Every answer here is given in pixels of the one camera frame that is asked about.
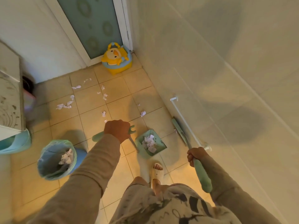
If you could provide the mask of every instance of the white cabinet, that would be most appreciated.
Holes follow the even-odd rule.
[[[0,42],[0,140],[25,130],[19,57]]]

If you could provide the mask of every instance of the person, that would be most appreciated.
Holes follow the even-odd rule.
[[[108,121],[102,139],[30,223],[94,224],[100,199],[120,158],[120,144],[130,137],[129,127],[122,120]],[[124,192],[110,223],[280,223],[202,147],[188,151],[191,166],[193,158],[200,160],[212,181],[215,207],[187,185],[161,185],[163,168],[155,163],[151,170],[152,188],[143,178],[136,177]]]

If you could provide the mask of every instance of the foot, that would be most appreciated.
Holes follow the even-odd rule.
[[[154,191],[161,184],[163,173],[162,165],[155,163],[151,169],[151,186]]]

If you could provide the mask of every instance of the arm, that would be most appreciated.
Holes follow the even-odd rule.
[[[188,160],[196,157],[202,163],[212,181],[211,197],[219,205],[230,209],[243,224],[280,222],[229,176],[228,173],[212,158],[204,148],[193,148],[188,151]]]
[[[125,130],[123,129],[126,133],[122,136],[106,131],[105,126],[103,138],[30,223],[95,223],[100,199],[120,158],[120,142],[129,137],[130,124],[123,123],[126,123]],[[111,128],[121,130],[119,125]]]

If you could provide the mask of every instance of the white slipper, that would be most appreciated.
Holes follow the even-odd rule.
[[[163,182],[163,178],[164,178],[164,170],[157,170],[154,168],[154,166],[158,164],[161,168],[163,168],[163,166],[159,163],[155,163],[154,165],[152,165],[152,168],[150,170],[150,186],[152,188],[152,181],[153,179],[158,179],[160,181],[160,184],[162,184]]]

